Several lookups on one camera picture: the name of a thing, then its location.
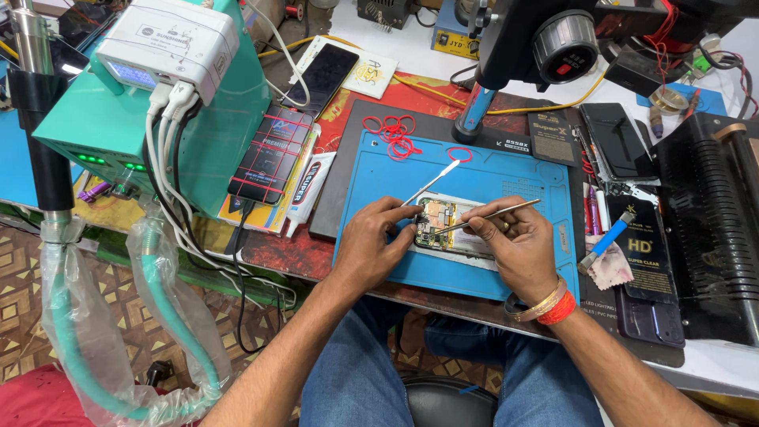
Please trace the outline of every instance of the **blue silicone repair mat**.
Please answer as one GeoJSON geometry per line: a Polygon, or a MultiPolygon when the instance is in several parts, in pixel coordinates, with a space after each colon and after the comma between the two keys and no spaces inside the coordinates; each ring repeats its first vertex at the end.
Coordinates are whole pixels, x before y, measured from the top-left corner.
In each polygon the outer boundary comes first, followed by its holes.
{"type": "MultiPolygon", "coordinates": [[[[408,199],[452,162],[449,158],[451,148],[461,147],[442,141],[411,139],[422,154],[412,154],[406,160],[396,161],[388,157],[387,143],[368,131],[361,134],[340,220],[338,247],[345,224],[358,210],[384,195],[408,199]]],[[[535,208],[553,223],[558,272],[579,301],[566,166],[537,160],[532,156],[468,148],[472,152],[472,160],[461,163],[429,191],[482,203],[508,195],[520,195],[525,200],[539,198],[541,202],[534,205],[535,208]]],[[[467,157],[463,150],[454,150],[451,154],[457,159],[467,157]]],[[[398,226],[400,228],[409,222],[405,220],[398,226]]],[[[521,260],[515,259],[513,262],[519,263],[521,260]]],[[[495,271],[412,251],[406,253],[388,280],[500,301],[505,301],[511,293],[495,271]]]]}

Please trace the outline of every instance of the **plastic bag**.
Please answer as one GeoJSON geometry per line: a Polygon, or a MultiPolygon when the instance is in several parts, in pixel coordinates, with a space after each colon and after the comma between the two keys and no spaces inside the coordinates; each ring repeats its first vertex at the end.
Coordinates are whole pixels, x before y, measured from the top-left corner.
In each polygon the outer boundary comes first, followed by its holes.
{"type": "Polygon", "coordinates": [[[141,218],[127,244],[137,291],[187,354],[188,370],[198,386],[197,390],[175,390],[164,396],[150,386],[134,384],[108,303],[94,286],[81,253],[71,244],[78,240],[83,222],[78,218],[68,223],[46,220],[41,227],[45,242],[40,263],[42,325],[84,413],[98,426],[183,425],[202,418],[231,385],[231,365],[216,323],[197,295],[175,279],[177,249],[164,237],[162,227],[160,220],[141,218]],[[148,243],[156,246],[152,254],[143,255],[146,236],[148,243]]]}

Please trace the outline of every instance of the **gold bangle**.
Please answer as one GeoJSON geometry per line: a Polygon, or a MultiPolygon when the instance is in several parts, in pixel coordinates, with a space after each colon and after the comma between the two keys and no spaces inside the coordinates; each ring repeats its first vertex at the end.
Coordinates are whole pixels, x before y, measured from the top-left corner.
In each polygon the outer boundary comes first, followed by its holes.
{"type": "Polygon", "coordinates": [[[554,305],[558,304],[559,301],[561,301],[566,291],[567,282],[564,280],[564,277],[559,276],[559,284],[556,286],[556,289],[553,290],[548,298],[544,299],[533,308],[519,313],[510,312],[509,309],[513,309],[516,303],[519,301],[519,297],[512,292],[509,298],[503,303],[503,311],[505,311],[506,316],[513,321],[531,321],[549,312],[554,305]]]}

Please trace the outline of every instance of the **patterned floor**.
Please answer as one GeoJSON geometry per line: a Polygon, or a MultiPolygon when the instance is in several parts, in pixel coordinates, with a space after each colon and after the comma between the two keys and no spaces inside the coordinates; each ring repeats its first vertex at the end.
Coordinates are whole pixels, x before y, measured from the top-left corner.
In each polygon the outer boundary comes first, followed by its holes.
{"type": "MultiPolygon", "coordinates": [[[[39,237],[0,227],[0,384],[41,365],[56,360],[45,331],[39,325],[41,313],[39,237]]],[[[128,268],[105,263],[84,253],[87,266],[93,275],[102,297],[109,303],[113,318],[121,330],[135,379],[145,381],[145,372],[153,360],[171,360],[174,374],[160,384],[170,391],[177,387],[193,387],[184,354],[174,340],[158,325],[137,295],[128,268]]],[[[235,338],[235,323],[239,313],[238,299],[215,291],[192,286],[204,299],[236,375],[255,359],[240,350],[235,338]]],[[[293,312],[286,312],[289,318],[293,312]]],[[[243,340],[248,348],[268,343],[276,334],[276,307],[255,305],[245,307],[243,340]]],[[[499,369],[469,363],[463,360],[439,358],[425,349],[413,356],[395,350],[395,340],[388,339],[392,358],[397,368],[420,368],[436,375],[448,375],[471,381],[488,391],[497,393],[502,381],[499,369]]],[[[293,416],[300,412],[296,408],[293,416]]]]}

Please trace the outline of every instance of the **copper wire spool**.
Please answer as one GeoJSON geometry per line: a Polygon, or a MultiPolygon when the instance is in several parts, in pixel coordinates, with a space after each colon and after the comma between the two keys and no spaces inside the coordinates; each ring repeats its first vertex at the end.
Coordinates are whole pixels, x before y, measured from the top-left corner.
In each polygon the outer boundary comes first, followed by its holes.
{"type": "Polygon", "coordinates": [[[287,15],[288,18],[293,17],[299,21],[302,21],[303,20],[303,3],[298,3],[297,5],[286,5],[285,15],[287,15]]]}

